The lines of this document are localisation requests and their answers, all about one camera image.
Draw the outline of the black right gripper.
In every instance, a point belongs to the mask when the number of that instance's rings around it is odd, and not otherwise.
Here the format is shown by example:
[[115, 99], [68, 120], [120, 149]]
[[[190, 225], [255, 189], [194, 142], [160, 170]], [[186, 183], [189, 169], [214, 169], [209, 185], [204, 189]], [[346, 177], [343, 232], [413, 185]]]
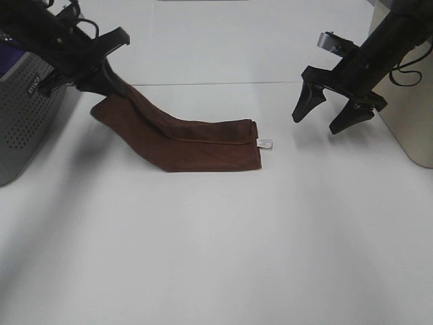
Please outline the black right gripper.
[[325, 101], [324, 89], [328, 89], [348, 98], [348, 102], [342, 111], [329, 125], [333, 135], [374, 117], [371, 109], [383, 110], [386, 100], [368, 91], [359, 95], [347, 86], [343, 85], [332, 74], [330, 70], [324, 70], [308, 66], [301, 74], [303, 83], [298, 103], [292, 113], [295, 123], [299, 123], [312, 109]]

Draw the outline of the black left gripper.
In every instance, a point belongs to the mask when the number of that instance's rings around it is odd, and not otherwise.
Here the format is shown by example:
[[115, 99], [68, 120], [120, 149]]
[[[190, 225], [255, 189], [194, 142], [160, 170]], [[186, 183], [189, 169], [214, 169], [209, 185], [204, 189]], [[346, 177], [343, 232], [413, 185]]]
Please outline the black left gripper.
[[128, 94], [125, 82], [112, 70], [107, 56], [130, 43], [129, 35], [118, 27], [91, 40], [90, 47], [74, 51], [48, 51], [40, 57], [53, 70], [39, 83], [42, 95], [51, 93], [63, 85], [73, 85], [79, 91], [104, 96]]

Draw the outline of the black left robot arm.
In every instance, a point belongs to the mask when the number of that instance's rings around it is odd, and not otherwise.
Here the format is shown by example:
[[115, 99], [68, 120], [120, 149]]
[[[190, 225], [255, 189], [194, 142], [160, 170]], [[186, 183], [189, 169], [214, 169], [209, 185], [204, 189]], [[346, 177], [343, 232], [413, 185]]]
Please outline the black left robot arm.
[[1, 31], [12, 46], [39, 56], [53, 69], [39, 83], [45, 96], [64, 86], [104, 96], [127, 96], [127, 86], [112, 70], [108, 56], [130, 43], [121, 28], [101, 34], [99, 26], [81, 14], [78, 1], [60, 13], [49, 8], [52, 1], [2, 1]]

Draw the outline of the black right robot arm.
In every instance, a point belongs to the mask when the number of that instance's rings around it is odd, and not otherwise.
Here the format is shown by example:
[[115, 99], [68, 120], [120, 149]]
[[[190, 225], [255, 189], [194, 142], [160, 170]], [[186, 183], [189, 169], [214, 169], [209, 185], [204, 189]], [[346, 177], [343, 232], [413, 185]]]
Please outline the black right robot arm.
[[348, 98], [329, 126], [332, 134], [372, 119], [387, 105], [373, 88], [402, 67], [403, 58], [431, 36], [431, 1], [393, 1], [387, 16], [361, 46], [332, 32], [321, 33], [318, 47], [341, 60], [332, 70], [307, 66], [302, 72], [302, 91], [292, 113], [294, 122], [299, 123], [325, 101], [324, 89]]

